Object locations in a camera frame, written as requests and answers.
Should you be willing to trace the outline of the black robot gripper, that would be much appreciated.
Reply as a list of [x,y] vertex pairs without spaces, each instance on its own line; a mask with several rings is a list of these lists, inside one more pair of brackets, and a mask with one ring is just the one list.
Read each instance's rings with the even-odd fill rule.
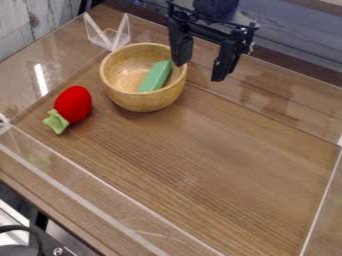
[[192,37],[220,43],[211,80],[233,71],[241,53],[249,54],[260,25],[239,10],[239,0],[167,0],[167,26],[172,61],[177,67],[192,58]]

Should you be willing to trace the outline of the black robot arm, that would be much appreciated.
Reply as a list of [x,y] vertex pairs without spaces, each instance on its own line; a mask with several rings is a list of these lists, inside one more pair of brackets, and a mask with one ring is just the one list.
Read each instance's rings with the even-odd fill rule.
[[167,27],[172,61],[177,66],[192,58],[193,38],[219,45],[211,80],[220,82],[235,70],[240,56],[252,52],[260,25],[237,10],[239,0],[167,0]]

